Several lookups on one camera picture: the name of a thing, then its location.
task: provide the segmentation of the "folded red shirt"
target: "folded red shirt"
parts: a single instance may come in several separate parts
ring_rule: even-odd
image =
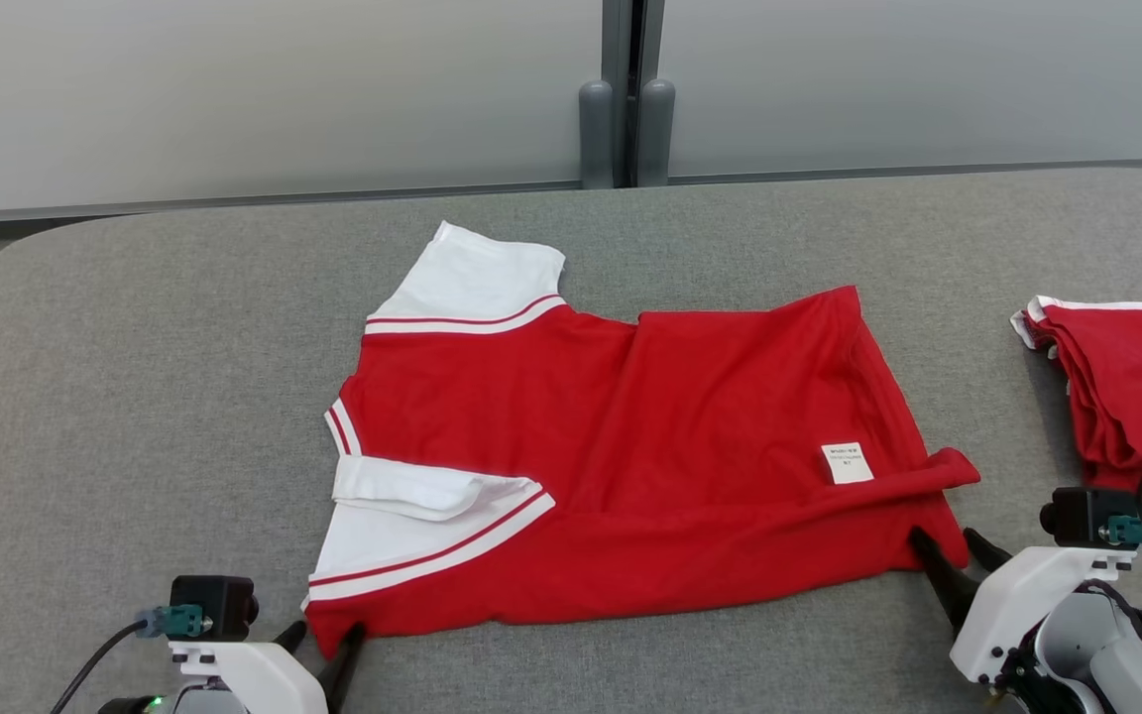
[[[1035,297],[1011,324],[1030,350],[1055,348],[1088,479],[1134,491],[1142,475],[1142,303]]]

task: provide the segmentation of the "teal connector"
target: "teal connector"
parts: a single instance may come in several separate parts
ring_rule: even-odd
[[[209,629],[209,620],[200,605],[154,607],[140,612],[139,619],[148,623],[148,627],[136,633],[139,637],[194,637]]]
[[[1134,515],[1111,515],[1105,539],[1115,544],[1141,544],[1142,521]]]

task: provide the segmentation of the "gray table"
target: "gray table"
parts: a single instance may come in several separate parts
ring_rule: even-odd
[[[331,510],[321,411],[443,218],[554,244],[568,302],[620,320],[856,283],[928,446],[983,475],[950,494],[959,520],[1012,551],[1048,541],[1038,506],[1078,460],[1063,379],[1007,315],[1035,292],[1142,299],[1142,170],[219,208],[29,238],[0,254],[0,711],[45,711],[174,575],[254,578],[259,637],[293,618]],[[1142,554],[1120,587],[1142,605]],[[349,708],[979,711],[948,635],[923,575],[892,573],[377,641]],[[174,681],[162,641],[131,641],[73,711]]]

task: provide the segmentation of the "clothing label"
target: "clothing label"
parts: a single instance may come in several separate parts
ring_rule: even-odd
[[[829,443],[822,447],[826,462],[830,465],[830,480],[837,484],[869,482],[875,476],[870,474],[867,457],[861,452],[861,443]]]

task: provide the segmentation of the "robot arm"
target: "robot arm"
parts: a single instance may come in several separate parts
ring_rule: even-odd
[[[340,713],[363,644],[363,625],[351,628],[335,658],[312,676],[293,657],[307,634],[301,620],[272,642],[244,641],[258,618],[249,579],[182,575],[171,587],[169,609],[162,610],[182,610],[190,615],[186,624],[195,625],[167,623],[145,635],[170,635],[170,659],[184,674],[184,687],[171,697],[115,699],[99,714]]]
[[[1142,610],[1108,584],[1142,543],[1133,511],[1129,494],[1059,489],[1042,519],[1059,546],[1014,557],[966,529],[991,573],[982,583],[916,529],[911,546],[955,627],[959,672],[1030,714],[1142,714]]]

